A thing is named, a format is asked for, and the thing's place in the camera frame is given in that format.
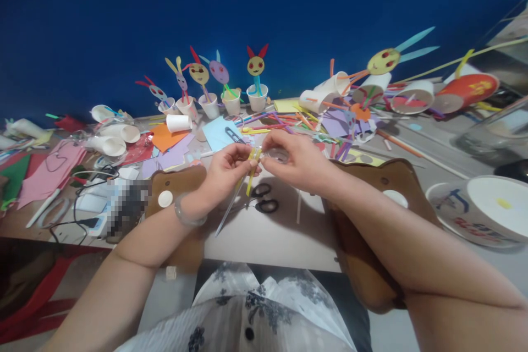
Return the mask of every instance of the blue paper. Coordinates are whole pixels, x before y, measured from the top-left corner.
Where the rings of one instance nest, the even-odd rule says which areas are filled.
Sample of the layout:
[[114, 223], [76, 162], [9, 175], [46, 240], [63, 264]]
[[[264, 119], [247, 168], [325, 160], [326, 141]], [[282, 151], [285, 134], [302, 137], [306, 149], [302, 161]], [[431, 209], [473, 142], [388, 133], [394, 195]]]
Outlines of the blue paper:
[[222, 117], [211, 121], [203, 126], [203, 134], [211, 147], [211, 151], [217, 152], [224, 147], [234, 143], [233, 139], [226, 133], [226, 128], [230, 128], [235, 135], [242, 139], [242, 135], [233, 121], [226, 121]]

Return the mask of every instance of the pink paper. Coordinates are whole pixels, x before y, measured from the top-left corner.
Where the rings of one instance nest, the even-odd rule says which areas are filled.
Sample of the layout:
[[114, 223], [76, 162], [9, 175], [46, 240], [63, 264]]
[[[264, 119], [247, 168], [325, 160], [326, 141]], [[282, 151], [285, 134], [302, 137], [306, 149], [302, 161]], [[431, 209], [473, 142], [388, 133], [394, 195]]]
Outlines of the pink paper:
[[71, 141], [61, 141], [34, 174], [22, 182], [17, 209], [52, 195], [57, 188], [64, 185], [71, 169], [83, 160], [85, 154], [82, 146], [74, 146]]
[[189, 143], [191, 143], [193, 139], [194, 135], [189, 134], [176, 143], [175, 146], [171, 147], [165, 154], [143, 161], [143, 178], [149, 178], [157, 170], [164, 170], [171, 166], [183, 163], [185, 160], [185, 154], [189, 152]]

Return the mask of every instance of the person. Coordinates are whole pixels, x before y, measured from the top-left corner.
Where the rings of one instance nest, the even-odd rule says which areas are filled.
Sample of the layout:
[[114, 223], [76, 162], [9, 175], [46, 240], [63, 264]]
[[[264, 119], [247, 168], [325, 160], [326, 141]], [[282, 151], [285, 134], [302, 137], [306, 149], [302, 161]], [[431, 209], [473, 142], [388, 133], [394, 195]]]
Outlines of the person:
[[[381, 192], [341, 172], [305, 137], [274, 130], [262, 150], [283, 147], [288, 163], [263, 158], [275, 177], [335, 202], [401, 285], [422, 351], [527, 351], [523, 295], [458, 239]], [[45, 351], [355, 350], [335, 304], [305, 272], [299, 282], [255, 283], [242, 264], [225, 264], [192, 308], [135, 334], [156, 270], [198, 221], [251, 168], [250, 147], [216, 153], [198, 190], [140, 223], [108, 255]]]

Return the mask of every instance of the hand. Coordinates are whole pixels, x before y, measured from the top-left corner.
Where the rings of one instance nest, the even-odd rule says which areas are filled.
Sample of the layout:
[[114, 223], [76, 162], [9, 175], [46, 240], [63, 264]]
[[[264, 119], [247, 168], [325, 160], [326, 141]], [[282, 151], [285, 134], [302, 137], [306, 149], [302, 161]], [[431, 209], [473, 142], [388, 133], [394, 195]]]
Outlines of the hand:
[[272, 130], [262, 143], [262, 151], [282, 147], [289, 153], [287, 164], [264, 157], [264, 169], [293, 187], [327, 197], [329, 187], [335, 183], [332, 175], [338, 169], [328, 161], [307, 136], [294, 136], [282, 130]]

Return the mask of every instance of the orange paper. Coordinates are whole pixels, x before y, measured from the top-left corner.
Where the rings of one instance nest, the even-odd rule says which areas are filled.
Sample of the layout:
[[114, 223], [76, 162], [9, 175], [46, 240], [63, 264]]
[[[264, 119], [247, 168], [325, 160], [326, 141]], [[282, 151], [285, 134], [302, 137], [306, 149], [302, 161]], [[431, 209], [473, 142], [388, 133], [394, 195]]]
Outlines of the orange paper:
[[171, 133], [167, 128], [166, 124], [158, 125], [152, 128], [151, 131], [154, 133], [152, 143], [162, 152], [165, 153], [169, 148], [178, 143], [181, 139], [186, 137], [189, 132], [175, 132]]

